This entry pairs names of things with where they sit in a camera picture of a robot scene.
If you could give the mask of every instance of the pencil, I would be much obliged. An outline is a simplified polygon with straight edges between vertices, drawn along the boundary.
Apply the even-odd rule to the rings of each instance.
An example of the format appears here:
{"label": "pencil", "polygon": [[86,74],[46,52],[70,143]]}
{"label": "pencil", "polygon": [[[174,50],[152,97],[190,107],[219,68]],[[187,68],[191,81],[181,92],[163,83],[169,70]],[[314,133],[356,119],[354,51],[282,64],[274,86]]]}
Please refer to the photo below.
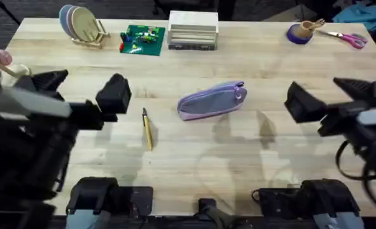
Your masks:
{"label": "pencil", "polygon": [[145,128],[145,135],[147,137],[147,147],[149,150],[152,150],[150,123],[148,121],[147,110],[145,108],[143,108],[143,122]]}

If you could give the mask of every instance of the toy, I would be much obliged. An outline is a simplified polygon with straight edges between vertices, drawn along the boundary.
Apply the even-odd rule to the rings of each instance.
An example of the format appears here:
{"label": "toy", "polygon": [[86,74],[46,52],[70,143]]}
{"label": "toy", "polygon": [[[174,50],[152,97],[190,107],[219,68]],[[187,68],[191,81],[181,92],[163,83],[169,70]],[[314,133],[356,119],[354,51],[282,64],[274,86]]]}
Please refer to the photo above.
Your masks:
{"label": "toy", "polygon": [[121,53],[160,55],[165,28],[145,25],[130,25],[121,32]]}
{"label": "toy", "polygon": [[6,50],[0,49],[0,70],[9,74],[14,78],[19,78],[21,76],[31,75],[31,69],[23,64],[11,64],[12,56]]}

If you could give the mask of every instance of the wooden table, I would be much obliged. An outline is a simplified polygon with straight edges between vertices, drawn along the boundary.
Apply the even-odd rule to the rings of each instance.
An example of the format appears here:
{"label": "wooden table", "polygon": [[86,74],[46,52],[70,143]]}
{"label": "wooden table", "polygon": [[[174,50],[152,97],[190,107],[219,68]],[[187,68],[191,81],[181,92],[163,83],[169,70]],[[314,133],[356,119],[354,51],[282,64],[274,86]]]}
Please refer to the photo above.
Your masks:
{"label": "wooden table", "polygon": [[[100,132],[79,134],[64,191],[52,200],[57,213],[64,213],[80,178],[107,176],[123,186],[152,186],[153,214],[191,214],[204,197],[215,198],[229,213],[260,214],[252,190],[332,178],[348,185],[362,215],[376,215],[361,184],[343,178],[335,167],[344,138],[319,137],[318,123],[298,125],[284,107],[292,81],[332,103],[350,100],[333,77],[376,80],[371,39],[362,50],[318,34],[307,45],[295,45],[284,36],[292,23],[220,22],[217,51],[170,51],[164,43],[161,55],[154,57],[119,53],[118,33],[130,24],[166,27],[167,21],[102,22],[112,33],[103,50],[74,45],[59,21],[47,18],[26,18],[8,46],[14,62],[35,73],[67,69],[69,76],[59,88],[67,101],[93,99],[113,73],[129,79],[128,113]],[[324,29],[369,38],[361,24],[327,24]],[[248,89],[240,110],[180,119],[176,104],[182,96],[230,80],[243,80]],[[12,82],[4,76],[5,85]],[[145,145],[143,107],[153,124],[153,151]],[[350,149],[343,161],[347,172],[360,173],[363,162]]]}

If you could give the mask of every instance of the blue fabric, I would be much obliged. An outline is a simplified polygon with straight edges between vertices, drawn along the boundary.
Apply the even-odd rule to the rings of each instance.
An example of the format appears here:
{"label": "blue fabric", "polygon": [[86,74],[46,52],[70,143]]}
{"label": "blue fabric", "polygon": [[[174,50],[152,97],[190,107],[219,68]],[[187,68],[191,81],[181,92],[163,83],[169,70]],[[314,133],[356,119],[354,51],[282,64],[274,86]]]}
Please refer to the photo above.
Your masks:
{"label": "blue fabric", "polygon": [[370,31],[376,29],[376,5],[354,4],[333,17],[333,22],[363,23]]}

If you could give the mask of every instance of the pencil case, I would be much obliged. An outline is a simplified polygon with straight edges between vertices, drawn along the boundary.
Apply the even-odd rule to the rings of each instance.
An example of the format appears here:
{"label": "pencil case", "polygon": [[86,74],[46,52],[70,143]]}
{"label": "pencil case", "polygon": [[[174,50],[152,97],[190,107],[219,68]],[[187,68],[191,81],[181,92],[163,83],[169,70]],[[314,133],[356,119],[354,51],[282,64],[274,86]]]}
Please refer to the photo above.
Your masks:
{"label": "pencil case", "polygon": [[243,81],[230,81],[183,97],[177,109],[184,121],[206,118],[239,109],[246,95]]}

